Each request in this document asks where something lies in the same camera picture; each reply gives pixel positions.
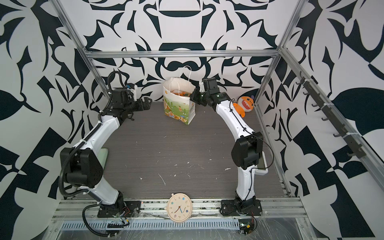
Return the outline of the white green paper bag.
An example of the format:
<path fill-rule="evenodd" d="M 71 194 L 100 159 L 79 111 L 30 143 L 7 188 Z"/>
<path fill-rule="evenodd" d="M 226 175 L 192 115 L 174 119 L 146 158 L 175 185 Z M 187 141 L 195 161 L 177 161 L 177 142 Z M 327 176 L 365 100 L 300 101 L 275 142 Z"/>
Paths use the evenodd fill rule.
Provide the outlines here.
<path fill-rule="evenodd" d="M 190 70 L 188 79 L 181 78 L 182 70 Z M 191 83 L 190 76 L 192 68 L 190 66 L 182 67 L 178 78 L 172 77 L 163 83 L 163 103 L 165 115 L 189 125 L 196 115 L 196 105 L 190 100 L 190 97 L 196 87 Z M 180 90 L 191 93 L 189 97 L 180 97 L 172 94 L 172 91 Z"/>

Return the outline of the orange snack packet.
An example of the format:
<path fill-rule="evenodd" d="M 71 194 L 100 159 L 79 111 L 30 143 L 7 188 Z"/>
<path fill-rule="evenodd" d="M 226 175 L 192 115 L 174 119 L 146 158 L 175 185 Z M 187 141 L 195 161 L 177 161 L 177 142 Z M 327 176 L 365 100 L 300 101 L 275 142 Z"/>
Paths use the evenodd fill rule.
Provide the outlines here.
<path fill-rule="evenodd" d="M 189 97 L 191 93 L 185 92 L 185 91 L 180 91 L 180 90 L 174 90 L 172 91 L 172 94 L 180 96 L 180 97 Z"/>

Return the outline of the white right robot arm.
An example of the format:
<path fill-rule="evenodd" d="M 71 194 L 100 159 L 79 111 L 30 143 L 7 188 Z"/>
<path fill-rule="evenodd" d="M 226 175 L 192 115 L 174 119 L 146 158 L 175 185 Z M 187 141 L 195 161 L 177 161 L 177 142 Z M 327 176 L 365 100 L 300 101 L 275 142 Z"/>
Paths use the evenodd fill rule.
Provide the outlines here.
<path fill-rule="evenodd" d="M 245 211 L 256 204 L 255 176 L 264 176 L 272 164 L 267 164 L 263 146 L 267 143 L 263 135 L 250 128 L 235 110 L 234 103 L 226 93 L 196 89 L 190 96 L 192 102 L 210 106 L 224 120 L 231 131 L 235 144 L 231 157 L 238 167 L 238 186 L 235 206 L 238 211 Z"/>

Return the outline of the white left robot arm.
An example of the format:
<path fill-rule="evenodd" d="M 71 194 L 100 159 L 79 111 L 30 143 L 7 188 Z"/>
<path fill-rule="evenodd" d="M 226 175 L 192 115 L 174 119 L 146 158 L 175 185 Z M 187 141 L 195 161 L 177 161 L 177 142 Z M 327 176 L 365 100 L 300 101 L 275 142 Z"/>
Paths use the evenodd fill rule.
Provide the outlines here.
<path fill-rule="evenodd" d="M 123 194 L 113 188 L 104 177 L 104 168 L 98 154 L 109 137 L 125 122 L 133 121 L 134 113 L 151 108 L 152 99 L 137 98 L 133 84 L 113 89 L 111 81 L 120 71 L 113 71 L 107 78 L 109 100 L 98 114 L 95 127 L 77 144 L 64 148 L 60 153 L 61 171 L 59 191 L 64 198 L 79 194 L 90 195 L 102 210 L 121 214 L 127 207 Z"/>

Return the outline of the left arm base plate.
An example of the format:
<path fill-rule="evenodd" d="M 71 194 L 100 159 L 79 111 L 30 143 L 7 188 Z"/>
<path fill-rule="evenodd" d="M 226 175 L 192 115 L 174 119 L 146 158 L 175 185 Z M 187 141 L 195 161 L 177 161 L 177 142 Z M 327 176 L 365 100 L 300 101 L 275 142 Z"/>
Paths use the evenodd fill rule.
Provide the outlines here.
<path fill-rule="evenodd" d="M 115 205 L 100 205 L 98 218 L 122 217 L 130 218 L 140 213 L 141 201 L 124 201 Z"/>

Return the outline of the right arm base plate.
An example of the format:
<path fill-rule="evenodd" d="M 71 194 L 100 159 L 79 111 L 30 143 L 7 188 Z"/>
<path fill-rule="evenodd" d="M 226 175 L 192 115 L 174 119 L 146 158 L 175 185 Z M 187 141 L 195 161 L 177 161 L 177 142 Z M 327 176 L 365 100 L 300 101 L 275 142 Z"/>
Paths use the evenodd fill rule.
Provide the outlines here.
<path fill-rule="evenodd" d="M 262 212 L 261 202 L 256 198 L 246 201 L 241 201 L 239 198 L 221 200 L 220 213 L 223 216 L 261 216 Z"/>

